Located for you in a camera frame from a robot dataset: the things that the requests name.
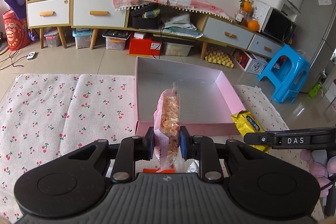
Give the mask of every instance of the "egg tray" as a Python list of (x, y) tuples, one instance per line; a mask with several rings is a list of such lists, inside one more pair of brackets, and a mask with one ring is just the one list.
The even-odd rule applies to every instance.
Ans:
[(234, 64), (230, 57), (224, 53), (221, 49), (214, 47), (208, 47), (205, 52), (205, 60), (209, 63), (220, 64), (225, 67), (233, 68)]

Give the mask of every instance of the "screw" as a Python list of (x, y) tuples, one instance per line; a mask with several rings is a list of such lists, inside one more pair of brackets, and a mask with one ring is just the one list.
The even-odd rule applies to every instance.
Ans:
[(115, 180), (123, 181), (129, 178), (129, 174), (126, 172), (117, 172), (112, 176)]
[(217, 180), (221, 178), (221, 174), (217, 171), (210, 171), (205, 174), (206, 179), (208, 180)]

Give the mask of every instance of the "pink snack bag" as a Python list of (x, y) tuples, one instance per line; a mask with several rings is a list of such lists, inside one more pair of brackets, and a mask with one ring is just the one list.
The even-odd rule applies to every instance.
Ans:
[(155, 155), (160, 162), (160, 171), (170, 167), (177, 158), (180, 140), (180, 98), (177, 83), (165, 90), (154, 112)]

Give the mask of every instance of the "refrigerator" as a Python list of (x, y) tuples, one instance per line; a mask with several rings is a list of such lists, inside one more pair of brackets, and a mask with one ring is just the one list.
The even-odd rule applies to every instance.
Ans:
[(336, 0), (331, 5), (319, 5), (318, 0), (304, 0), (298, 16), (294, 42), (311, 64), (310, 73), (302, 88), (308, 92), (322, 75), (336, 48)]

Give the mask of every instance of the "tiled floor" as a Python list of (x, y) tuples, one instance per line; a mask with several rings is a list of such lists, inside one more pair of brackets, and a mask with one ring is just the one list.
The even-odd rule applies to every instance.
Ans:
[[(13, 61), (32, 51), (36, 51), (37, 56), (30, 61), (23, 58), (15, 64), (24, 67), (9, 67), (1, 70), (10, 65), (11, 60), (8, 59), (0, 63), (0, 99), (5, 97), (15, 77), (21, 73), (134, 75), (135, 57), (127, 55), (128, 51), (107, 50), (102, 39), (98, 39), (97, 44), (98, 46), (94, 50), (89, 48), (77, 50), (71, 37), (68, 39), (69, 47), (67, 49), (46, 47), (41, 50), (38, 42), (21, 49)], [(7, 58), (8, 55), (9, 52), (1, 55), (0, 61)], [(258, 83), (256, 75), (244, 73), (237, 66), (231, 69), (207, 63), (200, 59), (200, 53), (197, 49), (194, 49), (187, 57), (161, 56), (161, 58), (222, 69), (233, 85), (258, 86), (272, 100), (274, 88), (270, 82), (263, 80)], [(327, 109), (330, 103), (320, 95), (311, 99), (306, 94), (300, 94), (294, 104), (288, 102), (285, 104), (272, 103), (291, 129), (326, 127), (336, 124), (335, 113)]]

